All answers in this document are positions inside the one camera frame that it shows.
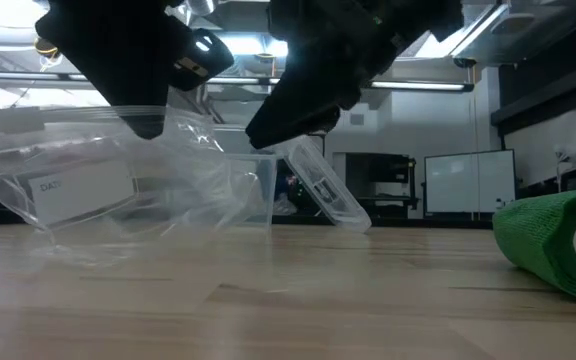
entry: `whiteboard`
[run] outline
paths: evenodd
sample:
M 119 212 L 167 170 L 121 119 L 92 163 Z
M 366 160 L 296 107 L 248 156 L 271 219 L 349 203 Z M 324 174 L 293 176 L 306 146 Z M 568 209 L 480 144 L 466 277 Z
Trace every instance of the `whiteboard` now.
M 426 212 L 497 211 L 515 200 L 514 152 L 426 158 Z

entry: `white label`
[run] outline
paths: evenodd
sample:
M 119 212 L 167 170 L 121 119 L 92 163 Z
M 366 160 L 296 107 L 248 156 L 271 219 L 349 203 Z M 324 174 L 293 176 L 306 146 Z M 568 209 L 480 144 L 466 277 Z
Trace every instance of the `white label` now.
M 82 166 L 29 182 L 36 216 L 50 225 L 128 200 L 135 195 L 123 161 Z

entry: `plastic container lid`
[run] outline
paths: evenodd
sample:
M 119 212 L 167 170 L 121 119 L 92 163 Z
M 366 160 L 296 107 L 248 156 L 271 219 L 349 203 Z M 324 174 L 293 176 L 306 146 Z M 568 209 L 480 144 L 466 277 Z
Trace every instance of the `plastic container lid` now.
M 278 145 L 277 149 L 333 224 L 362 233 L 372 226 L 366 210 L 326 162 L 312 139 L 302 136 Z

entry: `wooden table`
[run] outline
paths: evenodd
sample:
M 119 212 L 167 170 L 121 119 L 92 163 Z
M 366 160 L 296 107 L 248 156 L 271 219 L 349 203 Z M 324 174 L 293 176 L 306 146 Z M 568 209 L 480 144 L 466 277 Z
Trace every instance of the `wooden table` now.
M 576 299 L 488 231 L 276 227 L 86 269 L 0 227 L 0 360 L 576 359 Z

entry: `green roll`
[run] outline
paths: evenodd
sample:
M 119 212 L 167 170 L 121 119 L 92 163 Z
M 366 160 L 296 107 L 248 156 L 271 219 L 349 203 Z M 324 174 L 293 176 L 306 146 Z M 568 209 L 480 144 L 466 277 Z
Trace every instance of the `green roll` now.
M 508 260 L 576 296 L 576 191 L 516 201 L 493 227 Z

